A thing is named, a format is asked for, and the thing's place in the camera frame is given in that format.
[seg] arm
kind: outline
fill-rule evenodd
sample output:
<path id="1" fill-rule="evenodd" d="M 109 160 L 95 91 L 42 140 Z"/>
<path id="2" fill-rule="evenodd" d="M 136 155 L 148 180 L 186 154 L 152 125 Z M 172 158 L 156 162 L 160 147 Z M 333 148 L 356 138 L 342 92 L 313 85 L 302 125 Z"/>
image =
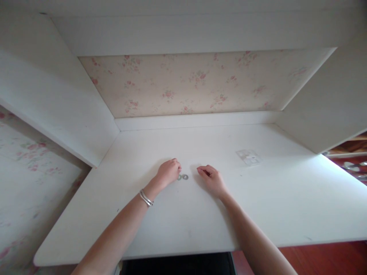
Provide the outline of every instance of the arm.
<path id="1" fill-rule="evenodd" d="M 144 188 L 151 201 L 170 183 L 177 180 L 181 165 L 177 159 L 164 162 L 157 175 Z M 92 245 L 72 275 L 110 275 L 134 240 L 148 205 L 137 194 Z"/>
<path id="2" fill-rule="evenodd" d="M 223 178 L 214 167 L 200 166 L 198 173 L 212 196 L 228 211 L 241 249 L 255 274 L 297 274 L 278 248 L 241 209 L 229 194 Z"/>

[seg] wrist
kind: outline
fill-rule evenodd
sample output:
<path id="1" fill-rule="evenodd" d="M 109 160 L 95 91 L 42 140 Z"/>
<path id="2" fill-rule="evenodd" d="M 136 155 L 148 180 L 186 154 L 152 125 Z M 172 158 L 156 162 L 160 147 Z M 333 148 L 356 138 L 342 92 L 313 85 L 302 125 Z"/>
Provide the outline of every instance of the wrist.
<path id="1" fill-rule="evenodd" d="M 152 178 L 150 182 L 144 187 L 144 193 L 147 198 L 153 201 L 156 196 L 164 189 L 164 185 L 156 178 Z"/>
<path id="2" fill-rule="evenodd" d="M 228 191 L 223 191 L 223 193 L 221 193 L 218 196 L 218 199 L 224 204 L 226 201 L 228 201 L 228 199 L 231 198 L 231 195 L 228 193 Z"/>

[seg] person's right hand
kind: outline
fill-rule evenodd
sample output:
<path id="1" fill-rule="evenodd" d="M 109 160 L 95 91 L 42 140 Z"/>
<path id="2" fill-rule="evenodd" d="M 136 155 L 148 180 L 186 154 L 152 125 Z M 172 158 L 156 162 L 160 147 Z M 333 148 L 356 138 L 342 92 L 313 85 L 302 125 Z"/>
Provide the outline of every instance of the person's right hand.
<path id="1" fill-rule="evenodd" d="M 200 166 L 197 168 L 203 178 L 208 192 L 215 198 L 221 199 L 228 193 L 221 173 L 213 166 Z"/>

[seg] hand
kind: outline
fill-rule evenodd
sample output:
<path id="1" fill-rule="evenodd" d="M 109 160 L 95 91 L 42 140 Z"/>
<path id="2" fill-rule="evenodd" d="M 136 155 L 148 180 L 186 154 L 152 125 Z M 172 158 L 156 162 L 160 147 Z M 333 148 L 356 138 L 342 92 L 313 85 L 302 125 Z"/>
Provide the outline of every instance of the hand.
<path id="1" fill-rule="evenodd" d="M 228 193 L 221 173 L 213 166 L 200 166 L 197 168 L 199 175 L 205 181 L 208 192 L 215 198 L 222 199 Z"/>
<path id="2" fill-rule="evenodd" d="M 177 159 L 168 160 L 160 165 L 157 175 L 152 180 L 165 188 L 178 179 L 181 170 L 181 164 Z"/>

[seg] person's left hand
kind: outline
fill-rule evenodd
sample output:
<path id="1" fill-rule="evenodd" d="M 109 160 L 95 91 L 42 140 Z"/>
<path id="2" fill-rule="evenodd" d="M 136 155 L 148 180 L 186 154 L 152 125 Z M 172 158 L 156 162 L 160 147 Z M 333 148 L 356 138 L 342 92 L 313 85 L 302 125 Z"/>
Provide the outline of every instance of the person's left hand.
<path id="1" fill-rule="evenodd" d="M 165 188 L 178 179 L 181 170 L 181 164 L 177 159 L 168 160 L 161 164 L 153 180 L 156 181 L 157 184 L 162 185 L 162 188 Z"/>

